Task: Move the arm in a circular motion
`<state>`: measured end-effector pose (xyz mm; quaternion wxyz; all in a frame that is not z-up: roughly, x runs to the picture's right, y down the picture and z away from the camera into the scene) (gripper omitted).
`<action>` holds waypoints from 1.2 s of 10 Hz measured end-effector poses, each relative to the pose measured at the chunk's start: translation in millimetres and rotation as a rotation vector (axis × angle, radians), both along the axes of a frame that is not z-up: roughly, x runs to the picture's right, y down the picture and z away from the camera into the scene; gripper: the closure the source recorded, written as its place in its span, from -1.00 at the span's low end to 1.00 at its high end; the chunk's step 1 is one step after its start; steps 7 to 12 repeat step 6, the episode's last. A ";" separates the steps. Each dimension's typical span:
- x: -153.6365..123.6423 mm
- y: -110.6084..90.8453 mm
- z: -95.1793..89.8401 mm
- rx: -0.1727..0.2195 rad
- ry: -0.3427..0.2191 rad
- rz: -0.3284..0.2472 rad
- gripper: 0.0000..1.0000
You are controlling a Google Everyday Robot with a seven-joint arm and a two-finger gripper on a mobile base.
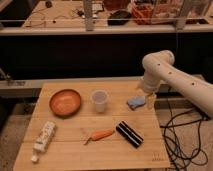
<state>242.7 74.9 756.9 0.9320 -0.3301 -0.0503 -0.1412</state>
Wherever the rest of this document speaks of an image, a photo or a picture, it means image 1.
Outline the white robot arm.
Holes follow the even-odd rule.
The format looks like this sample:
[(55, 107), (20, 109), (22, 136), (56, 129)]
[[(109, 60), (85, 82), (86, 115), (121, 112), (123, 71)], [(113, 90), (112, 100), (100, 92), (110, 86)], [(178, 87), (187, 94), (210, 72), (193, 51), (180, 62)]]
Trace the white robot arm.
[(144, 75), (139, 87), (147, 94), (158, 91), (164, 81), (213, 119), (213, 84), (176, 69), (170, 50), (147, 54), (142, 59)]

